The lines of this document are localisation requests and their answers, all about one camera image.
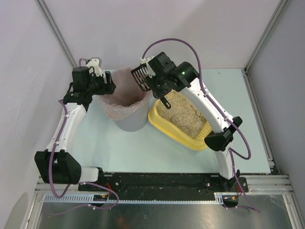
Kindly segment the yellow litter box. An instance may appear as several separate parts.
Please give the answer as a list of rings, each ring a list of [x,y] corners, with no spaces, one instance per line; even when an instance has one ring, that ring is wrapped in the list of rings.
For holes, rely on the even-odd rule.
[[[192,150],[201,151],[208,147],[204,139],[210,134],[212,128],[207,121],[203,125],[198,135],[195,138],[191,138],[183,131],[181,131],[178,127],[176,127],[174,124],[165,120],[158,114],[156,107],[159,103],[160,100],[157,100],[152,105],[148,113],[148,120],[154,127],[156,127],[158,130],[160,130],[162,133],[164,133],[171,139]]]

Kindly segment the grey trash bin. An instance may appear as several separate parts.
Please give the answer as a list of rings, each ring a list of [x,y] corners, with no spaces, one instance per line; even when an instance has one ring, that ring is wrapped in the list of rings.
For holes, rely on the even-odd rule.
[[[123,131],[134,132],[142,129],[148,121],[149,103],[137,110],[127,118],[115,121],[116,125]]]

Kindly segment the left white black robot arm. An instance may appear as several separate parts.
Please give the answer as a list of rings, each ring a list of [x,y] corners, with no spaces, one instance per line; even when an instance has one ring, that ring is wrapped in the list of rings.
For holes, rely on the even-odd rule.
[[[44,183],[78,184],[98,180],[100,168],[84,167],[72,155],[75,135],[95,95],[113,94],[116,88],[111,72],[98,67],[76,67],[64,98],[61,119],[51,142],[38,151],[34,160]]]

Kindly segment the black slotted litter scoop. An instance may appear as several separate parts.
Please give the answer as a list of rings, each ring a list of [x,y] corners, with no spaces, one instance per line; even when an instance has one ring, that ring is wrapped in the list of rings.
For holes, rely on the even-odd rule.
[[[145,74],[144,74],[144,65],[140,65],[139,67],[131,70],[131,74],[135,80],[135,82],[138,84],[139,88],[144,91],[144,92],[148,92],[152,90],[149,88],[148,84],[145,81]],[[168,102],[168,100],[164,97],[159,98],[159,100],[163,103],[163,105],[167,108],[170,109],[171,105]]]

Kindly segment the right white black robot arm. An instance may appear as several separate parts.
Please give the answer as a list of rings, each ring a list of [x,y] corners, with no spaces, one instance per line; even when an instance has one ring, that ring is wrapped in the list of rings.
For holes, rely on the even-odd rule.
[[[200,72],[189,62],[176,65],[164,52],[156,56],[142,58],[145,83],[155,98],[169,109],[170,103],[165,96],[172,90],[182,93],[205,116],[212,132],[204,139],[212,149],[219,165],[219,174],[231,179],[235,167],[229,154],[233,134],[242,123],[240,117],[233,117],[207,91]]]

